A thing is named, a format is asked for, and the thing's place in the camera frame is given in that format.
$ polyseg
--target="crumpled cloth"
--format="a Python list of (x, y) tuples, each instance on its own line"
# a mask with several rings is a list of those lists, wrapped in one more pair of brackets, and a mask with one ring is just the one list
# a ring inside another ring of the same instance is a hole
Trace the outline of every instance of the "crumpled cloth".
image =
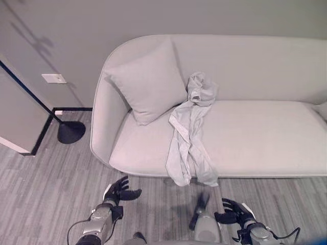
[(198, 181), (209, 186), (218, 186), (218, 174), (212, 168), (208, 153), (201, 142), (203, 117), (216, 100), (217, 85), (196, 72), (189, 78), (188, 100), (175, 108), (169, 118), (174, 127), (166, 169), (179, 186), (190, 183), (191, 164)]

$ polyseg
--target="cable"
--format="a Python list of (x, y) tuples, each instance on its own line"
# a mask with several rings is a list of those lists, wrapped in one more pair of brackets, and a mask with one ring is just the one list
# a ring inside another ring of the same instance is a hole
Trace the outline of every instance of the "cable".
[(290, 236), (292, 236), (295, 232), (296, 235), (295, 235), (295, 239), (294, 239), (294, 244), (296, 244), (297, 242), (297, 239), (298, 239), (298, 236), (300, 234), (300, 230), (301, 228), (300, 227), (297, 227), (294, 231), (292, 231), (290, 234), (288, 234), (287, 236), (281, 236), (281, 237), (278, 237), (273, 231), (270, 230), (270, 232), (272, 233), (273, 237), (276, 239), (276, 240), (279, 240), (279, 239), (285, 239), (285, 238), (289, 238)]
[(115, 219), (115, 221), (113, 222), (112, 229), (111, 229), (111, 234), (110, 234), (110, 236), (107, 238), (107, 240), (104, 243), (106, 243), (107, 241), (109, 241), (109, 239), (111, 239), (111, 237), (113, 235), (114, 227), (116, 225), (117, 220), (118, 219)]
[(68, 229), (68, 231), (67, 231), (67, 245), (69, 245), (69, 233), (70, 233), (71, 229), (72, 229), (75, 225), (77, 225), (77, 224), (79, 224), (79, 223), (83, 223), (83, 222), (88, 222), (88, 221), (90, 221), (90, 220), (91, 220), (91, 216), (92, 216), (92, 214), (93, 214), (93, 213), (91, 213), (91, 215), (90, 215), (90, 217), (89, 217), (88, 219), (77, 221), (77, 222), (75, 222), (75, 223), (73, 223), (73, 224), (71, 225), (71, 227), (70, 227), (70, 228)]

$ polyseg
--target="gray carpet floor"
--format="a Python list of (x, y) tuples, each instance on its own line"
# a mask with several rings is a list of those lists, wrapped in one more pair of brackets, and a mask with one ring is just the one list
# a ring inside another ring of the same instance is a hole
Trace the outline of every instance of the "gray carpet floor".
[[(123, 173), (104, 166), (90, 152), (91, 112), (66, 112), (63, 119), (86, 125), (81, 140), (57, 141), (58, 125), (49, 127), (35, 157), (22, 156), (0, 145), (0, 244), (66, 244), (69, 226), (86, 219), (101, 202), (109, 183)], [(327, 178), (220, 179), (219, 187), (196, 181), (178, 187), (170, 179), (130, 176), (130, 187), (141, 188), (138, 200), (121, 202), (118, 221), (107, 244), (123, 244), (136, 231), (148, 242), (192, 239), (188, 224), (200, 192), (211, 193), (208, 210), (222, 211), (221, 196), (245, 202), (257, 220), (283, 236), (301, 227), (300, 240), (327, 236)], [(83, 225), (72, 229), (74, 244)], [(236, 236), (235, 226), (222, 226), (222, 241)]]

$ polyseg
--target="light switch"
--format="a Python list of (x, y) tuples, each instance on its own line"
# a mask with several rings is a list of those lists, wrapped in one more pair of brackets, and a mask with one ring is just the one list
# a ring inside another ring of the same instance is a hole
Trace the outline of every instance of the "light switch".
[(67, 83), (62, 74), (42, 74), (47, 83)]

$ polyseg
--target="sofa seat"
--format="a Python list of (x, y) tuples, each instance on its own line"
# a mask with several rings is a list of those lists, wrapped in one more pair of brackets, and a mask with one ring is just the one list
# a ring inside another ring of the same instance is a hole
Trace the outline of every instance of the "sofa seat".
[[(172, 110), (147, 126), (137, 125), (129, 111), (109, 164), (133, 175), (168, 176)], [(327, 175), (327, 124), (310, 104), (216, 101), (204, 118), (202, 132), (202, 142), (221, 177)]]

